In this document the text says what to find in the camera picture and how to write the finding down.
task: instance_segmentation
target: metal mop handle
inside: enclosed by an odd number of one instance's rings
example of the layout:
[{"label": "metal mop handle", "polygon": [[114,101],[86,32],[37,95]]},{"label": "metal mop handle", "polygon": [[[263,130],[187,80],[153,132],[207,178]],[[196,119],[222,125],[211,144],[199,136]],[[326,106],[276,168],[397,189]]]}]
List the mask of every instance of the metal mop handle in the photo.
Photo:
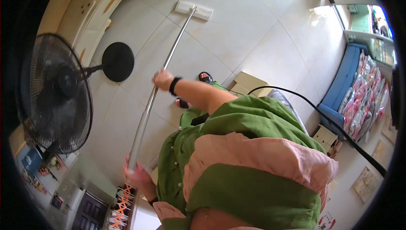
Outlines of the metal mop handle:
[{"label": "metal mop handle", "polygon": [[[190,12],[188,19],[186,19],[185,24],[183,25],[182,29],[180,30],[180,33],[179,33],[178,37],[176,38],[175,43],[173,44],[168,57],[166,58],[166,61],[163,66],[164,70],[166,70],[166,68],[168,67],[169,61],[172,58],[173,52],[175,52],[175,48],[179,43],[180,37],[182,36],[183,32],[185,31],[185,28],[188,25],[189,20],[192,17],[192,15],[195,13],[195,11],[196,11],[196,5],[193,7],[192,11]],[[140,151],[141,142],[143,141],[145,128],[147,127],[148,119],[150,118],[152,104],[154,103],[155,96],[157,93],[158,93],[158,88],[156,88],[154,86],[154,88],[152,89],[151,95],[150,95],[150,99],[148,100],[148,103],[145,106],[143,115],[141,116],[140,124],[138,125],[137,133],[135,134],[134,142],[132,143],[131,152],[129,153],[129,160],[128,160],[128,171],[129,172],[134,171],[134,168],[135,168],[135,165],[137,162],[138,152]]]}]

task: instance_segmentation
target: flat mop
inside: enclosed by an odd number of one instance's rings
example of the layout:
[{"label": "flat mop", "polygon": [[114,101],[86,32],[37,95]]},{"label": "flat mop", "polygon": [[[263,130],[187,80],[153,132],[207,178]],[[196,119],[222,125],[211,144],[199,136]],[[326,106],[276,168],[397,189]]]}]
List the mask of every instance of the flat mop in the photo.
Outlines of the flat mop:
[{"label": "flat mop", "polygon": [[[184,13],[184,14],[189,14],[189,17],[186,19],[185,24],[183,25],[182,29],[180,30],[180,33],[178,37],[175,40],[175,43],[173,44],[168,57],[166,58],[166,61],[164,63],[163,69],[166,70],[168,67],[169,61],[172,58],[173,53],[175,52],[176,46],[179,43],[180,37],[182,37],[183,32],[185,31],[186,26],[189,23],[190,18],[196,17],[200,18],[203,20],[208,21],[211,18],[211,15],[213,14],[213,9],[191,3],[186,0],[179,0],[178,3],[176,4],[175,7],[176,12]],[[155,100],[155,96],[158,93],[158,88],[154,86],[152,89],[150,99],[148,100],[147,105],[145,106],[145,110],[143,112],[143,115],[141,116],[140,123],[137,128],[137,133],[135,134],[134,142],[132,144],[131,152],[129,153],[129,160],[128,160],[128,171],[132,172],[134,171],[134,167],[137,162],[137,156],[138,152],[141,147],[141,143],[143,141],[143,136],[145,132],[145,128],[147,127],[148,119],[150,118],[150,112],[152,105]]]}]

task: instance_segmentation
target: standing fan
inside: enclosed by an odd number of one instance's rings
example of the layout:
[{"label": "standing fan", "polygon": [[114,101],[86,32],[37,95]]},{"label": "standing fan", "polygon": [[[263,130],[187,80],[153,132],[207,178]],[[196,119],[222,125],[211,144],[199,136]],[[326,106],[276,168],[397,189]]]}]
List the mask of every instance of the standing fan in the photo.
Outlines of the standing fan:
[{"label": "standing fan", "polygon": [[36,37],[31,59],[22,64],[16,98],[26,140],[46,149],[42,154],[45,163],[57,153],[78,150],[87,140],[93,118],[87,80],[91,73],[113,70],[115,80],[124,80],[131,73],[134,57],[129,47],[121,42],[112,45],[103,55],[102,65],[84,69],[61,36],[46,33]]}]

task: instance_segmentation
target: blue sofa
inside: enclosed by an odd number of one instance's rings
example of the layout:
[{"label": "blue sofa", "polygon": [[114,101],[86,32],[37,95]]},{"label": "blue sofa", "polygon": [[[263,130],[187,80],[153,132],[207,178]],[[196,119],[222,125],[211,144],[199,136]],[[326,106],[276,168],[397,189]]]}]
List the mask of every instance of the blue sofa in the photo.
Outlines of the blue sofa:
[{"label": "blue sofa", "polygon": [[[344,126],[344,116],[338,113],[338,108],[340,107],[341,101],[343,101],[348,88],[353,84],[355,72],[358,68],[359,55],[361,54],[362,49],[364,50],[364,53],[368,55],[368,50],[365,45],[356,43],[347,44],[347,49],[344,53],[337,75],[335,76],[326,96],[318,106],[320,111],[341,127]],[[326,128],[336,134],[340,140],[344,139],[343,135],[336,127],[330,124],[327,119],[322,116],[320,117],[322,119],[322,124]]]}]

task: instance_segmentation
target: hand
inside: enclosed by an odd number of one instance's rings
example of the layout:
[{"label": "hand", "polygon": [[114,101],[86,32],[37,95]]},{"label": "hand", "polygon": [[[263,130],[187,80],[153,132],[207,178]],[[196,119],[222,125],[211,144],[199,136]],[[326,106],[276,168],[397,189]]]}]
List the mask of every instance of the hand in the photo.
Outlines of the hand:
[{"label": "hand", "polygon": [[174,76],[167,70],[162,68],[160,71],[155,73],[152,78],[152,82],[155,86],[163,91],[169,91],[170,84],[172,83]]},{"label": "hand", "polygon": [[125,174],[125,179],[128,179],[133,185],[133,187],[144,189],[148,188],[151,185],[155,185],[152,181],[150,175],[145,171],[143,166],[137,161],[136,166],[134,168],[133,173],[129,173],[128,171],[128,159],[129,156],[125,157],[125,164],[123,165],[123,171]]}]

